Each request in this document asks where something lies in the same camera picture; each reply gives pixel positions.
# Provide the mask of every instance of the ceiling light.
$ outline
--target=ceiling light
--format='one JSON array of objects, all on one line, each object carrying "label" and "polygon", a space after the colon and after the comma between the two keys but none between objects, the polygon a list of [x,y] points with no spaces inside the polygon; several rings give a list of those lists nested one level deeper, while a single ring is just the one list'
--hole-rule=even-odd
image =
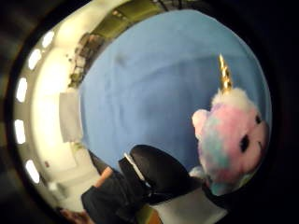
[{"label": "ceiling light", "polygon": [[28,60],[28,67],[31,69],[31,70],[34,70],[35,67],[36,67],[36,64],[38,63],[38,61],[41,59],[41,51],[40,49],[35,49],[30,57],[29,57],[29,60]]},{"label": "ceiling light", "polygon": [[15,120],[15,133],[19,144],[26,142],[24,122],[20,119]]},{"label": "ceiling light", "polygon": [[16,98],[23,103],[25,101],[27,91],[27,81],[25,77],[20,78],[18,88],[17,88],[17,95]]},{"label": "ceiling light", "polygon": [[29,160],[25,164],[26,171],[28,172],[31,179],[38,184],[39,183],[39,173],[35,167],[35,164],[32,160]]},{"label": "ceiling light", "polygon": [[55,33],[53,31],[49,31],[44,35],[43,41],[41,45],[46,48],[53,40]]}]

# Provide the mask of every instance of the pastel pink fur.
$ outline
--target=pastel pink fur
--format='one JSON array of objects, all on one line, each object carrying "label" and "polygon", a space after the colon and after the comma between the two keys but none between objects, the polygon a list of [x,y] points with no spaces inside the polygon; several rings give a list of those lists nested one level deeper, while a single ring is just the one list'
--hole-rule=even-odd
[{"label": "pastel pink fur", "polygon": [[257,168],[268,133],[266,123],[259,119],[254,103],[238,88],[226,94],[218,92],[210,112],[200,109],[193,114],[199,160],[214,194],[232,190],[228,186],[237,185]]}]

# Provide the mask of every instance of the white wall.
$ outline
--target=white wall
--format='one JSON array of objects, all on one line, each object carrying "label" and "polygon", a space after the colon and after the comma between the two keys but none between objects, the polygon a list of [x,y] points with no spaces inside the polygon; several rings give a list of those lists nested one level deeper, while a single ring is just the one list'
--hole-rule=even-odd
[{"label": "white wall", "polygon": [[59,93],[67,89],[72,65],[68,59],[73,56],[81,36],[90,32],[113,7],[126,1],[94,0],[67,17],[53,28],[56,33],[54,40],[49,49],[44,50],[38,68],[31,74],[37,76],[32,99],[29,99],[35,154],[47,173],[48,181],[58,186],[59,190],[53,190],[56,198],[58,195],[57,205],[77,211],[82,209],[81,193],[99,178],[99,174],[86,149],[76,150],[69,143],[63,143]]}]

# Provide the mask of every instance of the hand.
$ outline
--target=hand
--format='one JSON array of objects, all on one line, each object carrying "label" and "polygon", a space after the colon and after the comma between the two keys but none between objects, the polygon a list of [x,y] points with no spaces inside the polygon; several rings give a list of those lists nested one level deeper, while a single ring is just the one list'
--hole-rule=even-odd
[{"label": "hand", "polygon": [[61,214],[73,224],[94,224],[86,211],[73,212],[68,209],[61,210]]}]

